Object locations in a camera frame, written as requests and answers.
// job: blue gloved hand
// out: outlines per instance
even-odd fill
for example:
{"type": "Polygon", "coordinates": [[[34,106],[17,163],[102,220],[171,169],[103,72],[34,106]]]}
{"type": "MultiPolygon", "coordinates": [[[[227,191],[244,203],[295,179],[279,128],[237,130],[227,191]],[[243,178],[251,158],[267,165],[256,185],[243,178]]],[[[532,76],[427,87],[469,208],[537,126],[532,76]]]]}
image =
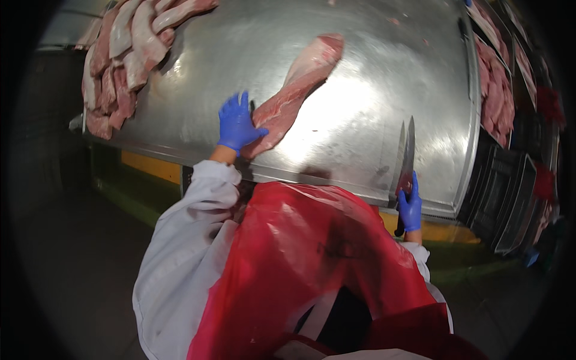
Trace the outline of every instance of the blue gloved hand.
{"type": "Polygon", "coordinates": [[[218,145],[227,146],[236,150],[236,156],[240,156],[240,149],[253,142],[259,137],[268,135],[268,129],[254,128],[250,119],[248,108],[248,92],[242,93],[240,105],[238,93],[226,100],[218,111],[220,117],[220,140],[218,145]]]}
{"type": "Polygon", "coordinates": [[[404,222],[404,231],[414,231],[420,229],[420,218],[422,217],[422,199],[418,196],[418,179],[416,172],[412,172],[412,192],[410,201],[406,202],[404,190],[398,193],[398,212],[404,222]]]}

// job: knife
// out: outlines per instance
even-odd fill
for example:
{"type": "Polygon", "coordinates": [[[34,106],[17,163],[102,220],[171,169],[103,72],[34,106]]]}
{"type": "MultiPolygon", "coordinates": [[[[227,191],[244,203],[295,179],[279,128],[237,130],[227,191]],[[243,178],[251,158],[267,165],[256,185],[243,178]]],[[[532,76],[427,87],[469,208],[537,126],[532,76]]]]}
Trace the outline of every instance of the knife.
{"type": "MultiPolygon", "coordinates": [[[[414,171],[414,117],[410,117],[410,124],[408,125],[408,135],[406,136],[406,145],[404,147],[404,158],[402,160],[402,168],[398,178],[398,185],[396,186],[396,199],[400,190],[404,190],[406,194],[406,201],[410,201],[410,194],[412,193],[412,172],[414,171]]],[[[400,203],[396,203],[396,209],[399,210],[400,203]]],[[[398,225],[394,231],[397,237],[404,234],[404,222],[400,213],[398,213],[398,225]]]]}

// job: person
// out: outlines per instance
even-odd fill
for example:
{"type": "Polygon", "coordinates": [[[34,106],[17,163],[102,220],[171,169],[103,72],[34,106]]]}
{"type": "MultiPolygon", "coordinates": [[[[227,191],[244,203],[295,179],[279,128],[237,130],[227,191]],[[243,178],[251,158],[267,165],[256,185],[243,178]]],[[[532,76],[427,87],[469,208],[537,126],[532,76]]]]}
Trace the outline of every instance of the person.
{"type": "MultiPolygon", "coordinates": [[[[241,181],[233,164],[243,146],[268,134],[264,128],[254,128],[247,92],[241,95],[240,103],[238,94],[226,100],[218,114],[220,138],[214,152],[208,160],[194,166],[191,184],[182,200],[158,219],[134,285],[132,304],[139,340],[149,359],[186,359],[209,289],[223,272],[238,227],[229,219],[241,181]]],[[[413,183],[409,201],[404,192],[399,196],[399,213],[406,230],[401,245],[413,254],[434,299],[446,302],[430,284],[426,266],[430,252],[422,246],[422,200],[416,173],[413,183]]],[[[448,318],[452,332],[452,318],[448,318]]],[[[408,357],[404,358],[422,358],[406,354],[408,357]]]]}

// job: stainless steel table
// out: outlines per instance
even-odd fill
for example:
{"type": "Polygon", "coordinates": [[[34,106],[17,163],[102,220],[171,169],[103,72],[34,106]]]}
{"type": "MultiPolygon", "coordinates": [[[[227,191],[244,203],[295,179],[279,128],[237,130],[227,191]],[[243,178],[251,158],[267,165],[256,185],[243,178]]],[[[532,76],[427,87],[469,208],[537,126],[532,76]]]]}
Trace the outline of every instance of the stainless steel table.
{"type": "Polygon", "coordinates": [[[333,184],[388,205],[400,129],[415,119],[423,213],[454,218],[479,133],[479,79],[461,0],[222,0],[187,21],[108,143],[193,165],[218,140],[218,108],[244,89],[256,106],[282,86],[316,35],[346,45],[274,149],[238,166],[245,179],[333,184]]]}

